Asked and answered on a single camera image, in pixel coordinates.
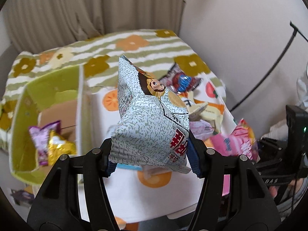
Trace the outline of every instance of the person's hand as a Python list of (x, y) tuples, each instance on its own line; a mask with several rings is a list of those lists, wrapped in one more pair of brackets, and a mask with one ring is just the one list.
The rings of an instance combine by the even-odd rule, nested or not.
[[(295, 192), (297, 192), (301, 188), (301, 186), (303, 185), (303, 181), (304, 181), (303, 178), (300, 178), (300, 179), (297, 180)], [(292, 180), (291, 183), (288, 186), (294, 187), (294, 185), (295, 185), (295, 180)], [(278, 189), (279, 189), (279, 186), (270, 186), (269, 187), (269, 192), (270, 192), (270, 194), (273, 198), (275, 198), (277, 196)]]

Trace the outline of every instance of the white wrapper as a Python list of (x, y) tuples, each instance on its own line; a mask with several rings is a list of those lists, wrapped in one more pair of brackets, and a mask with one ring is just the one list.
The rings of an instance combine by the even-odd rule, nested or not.
[(188, 173), (185, 103), (125, 56), (120, 57), (118, 74), (121, 120), (111, 136), (109, 160)]

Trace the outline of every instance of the pink snack package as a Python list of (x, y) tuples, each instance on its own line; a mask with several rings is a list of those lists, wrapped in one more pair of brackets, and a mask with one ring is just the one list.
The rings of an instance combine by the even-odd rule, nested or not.
[(222, 196), (230, 193), (230, 175), (224, 175), (224, 186), (222, 188)]
[(32, 138), (35, 148), (38, 151), (38, 164), (40, 166), (48, 165), (47, 144), (49, 139), (49, 132), (51, 130), (54, 130), (59, 134), (61, 131), (61, 121), (49, 123), (42, 128), (39, 128), (37, 126), (29, 127), (30, 136)]
[(244, 119), (238, 123), (229, 136), (216, 134), (205, 142), (223, 156), (246, 155), (250, 160), (258, 161), (258, 145), (253, 130)]

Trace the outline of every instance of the white wall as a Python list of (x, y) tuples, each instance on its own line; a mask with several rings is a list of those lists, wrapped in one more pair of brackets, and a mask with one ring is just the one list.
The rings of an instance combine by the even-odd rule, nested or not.
[(11, 41), (4, 25), (3, 10), (0, 11), (0, 55), (10, 46)]
[[(302, 0), (186, 0), (180, 37), (227, 86), (229, 109), (273, 65), (293, 29), (308, 35)], [(233, 115), (244, 118), (260, 137), (297, 101), (296, 79), (308, 61), (308, 43), (296, 36), (271, 76)]]

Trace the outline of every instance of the gold candy wrapper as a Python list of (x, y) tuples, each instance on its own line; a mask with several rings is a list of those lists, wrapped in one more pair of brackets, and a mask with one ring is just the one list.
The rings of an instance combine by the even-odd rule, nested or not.
[(48, 165), (54, 165), (62, 154), (76, 155), (76, 145), (51, 130), (48, 140)]

